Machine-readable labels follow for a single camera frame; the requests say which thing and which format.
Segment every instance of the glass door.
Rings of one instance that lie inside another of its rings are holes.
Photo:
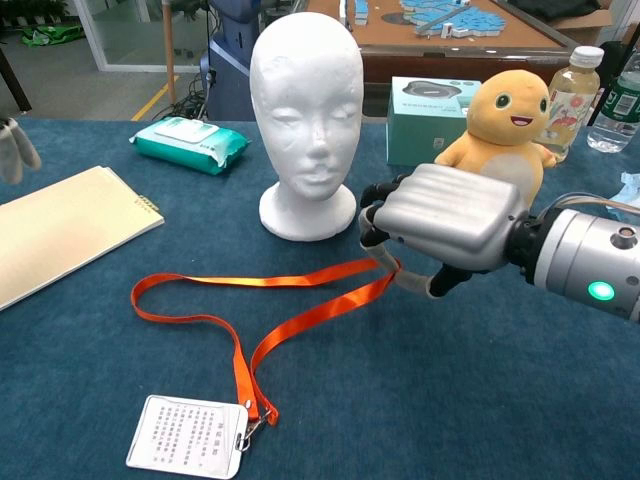
[[[105,71],[163,71],[161,0],[74,0],[96,64]],[[196,72],[207,47],[207,14],[197,0],[172,0],[177,72]],[[210,15],[210,28],[215,21]]]

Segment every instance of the bottle cap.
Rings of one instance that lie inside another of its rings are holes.
[[[576,47],[569,63],[581,68],[596,68],[602,62],[604,50],[598,47]]]

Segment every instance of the teal package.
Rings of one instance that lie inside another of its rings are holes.
[[[430,163],[467,128],[467,110],[481,83],[393,77],[387,116],[387,163]]]
[[[216,125],[169,117],[129,139],[137,151],[185,167],[217,175],[249,145],[242,134]]]

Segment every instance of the plastic water bottle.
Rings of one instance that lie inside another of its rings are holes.
[[[634,53],[598,114],[587,143],[604,153],[626,147],[640,126],[640,52]]]
[[[598,92],[600,77],[595,69],[603,55],[600,48],[577,47],[569,66],[556,72],[551,80],[549,122],[534,141],[551,150],[557,162],[567,157]]]

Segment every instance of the yellow plush toy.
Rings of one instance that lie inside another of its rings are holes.
[[[435,160],[440,165],[515,184],[529,204],[542,185],[543,167],[555,157],[532,142],[549,120],[549,90],[526,70],[487,80],[471,100],[467,131]]]

